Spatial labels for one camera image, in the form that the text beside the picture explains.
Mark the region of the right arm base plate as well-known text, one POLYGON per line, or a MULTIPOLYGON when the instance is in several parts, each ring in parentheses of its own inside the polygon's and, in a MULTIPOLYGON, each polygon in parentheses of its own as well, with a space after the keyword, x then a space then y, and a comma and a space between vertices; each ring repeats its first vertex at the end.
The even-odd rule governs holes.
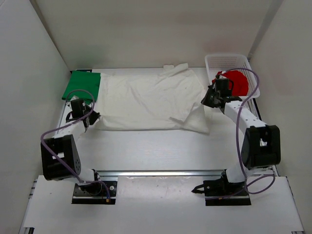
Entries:
POLYGON ((230 183, 223 175, 219 179, 204 180, 193 188, 192 193, 204 194, 205 206, 250 206, 249 194, 244 182, 230 183))

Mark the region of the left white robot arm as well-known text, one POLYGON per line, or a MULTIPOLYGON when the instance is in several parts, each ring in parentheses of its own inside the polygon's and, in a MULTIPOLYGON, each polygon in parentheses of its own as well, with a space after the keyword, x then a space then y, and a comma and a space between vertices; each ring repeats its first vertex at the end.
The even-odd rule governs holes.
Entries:
POLYGON ((43 176, 46 180, 67 180, 90 195, 98 195, 103 189, 96 170, 82 166, 76 140, 93 125, 100 114, 92 110, 84 100, 70 101, 71 111, 66 116, 70 126, 57 130, 40 144, 43 176))

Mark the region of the green t shirt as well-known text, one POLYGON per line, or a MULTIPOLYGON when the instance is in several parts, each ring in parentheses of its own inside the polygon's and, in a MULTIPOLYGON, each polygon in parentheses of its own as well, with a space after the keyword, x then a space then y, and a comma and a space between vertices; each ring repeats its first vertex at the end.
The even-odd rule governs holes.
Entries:
POLYGON ((86 92, 76 91, 74 93, 69 94, 73 90, 86 90, 93 96, 94 101, 97 101, 100 80, 101 80, 100 73, 73 71, 69 83, 61 99, 70 100, 73 96, 77 96, 79 98, 84 99, 87 103, 91 103, 93 99, 86 92))

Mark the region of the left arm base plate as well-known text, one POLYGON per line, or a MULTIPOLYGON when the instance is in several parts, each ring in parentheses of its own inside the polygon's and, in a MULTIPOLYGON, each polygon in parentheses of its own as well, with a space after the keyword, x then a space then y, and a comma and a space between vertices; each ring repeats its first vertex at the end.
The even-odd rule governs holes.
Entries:
POLYGON ((75 184, 72 196, 72 204, 85 205, 115 205, 117 196, 117 181, 104 181, 108 187, 110 199, 107 199, 107 191, 102 184, 77 185, 75 184))

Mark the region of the white t shirt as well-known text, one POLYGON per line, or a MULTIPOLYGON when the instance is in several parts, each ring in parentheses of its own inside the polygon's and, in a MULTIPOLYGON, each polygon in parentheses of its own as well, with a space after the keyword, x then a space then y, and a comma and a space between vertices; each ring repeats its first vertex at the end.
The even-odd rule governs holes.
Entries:
POLYGON ((205 88, 183 63, 165 65, 159 74, 100 75, 96 108, 98 130, 184 129, 210 132, 201 100, 205 88))

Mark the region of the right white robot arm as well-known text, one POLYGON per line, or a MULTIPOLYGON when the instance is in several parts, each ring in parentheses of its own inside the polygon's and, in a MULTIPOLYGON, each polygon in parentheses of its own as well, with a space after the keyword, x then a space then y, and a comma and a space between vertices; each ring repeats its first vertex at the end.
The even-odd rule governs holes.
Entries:
POLYGON ((235 123, 235 140, 238 163, 226 169, 220 179, 219 190, 232 194, 237 186, 260 168, 277 165, 281 161, 280 130, 268 125, 244 107, 245 101, 232 95, 234 82, 228 78, 216 78, 208 87, 201 104, 218 108, 235 123))

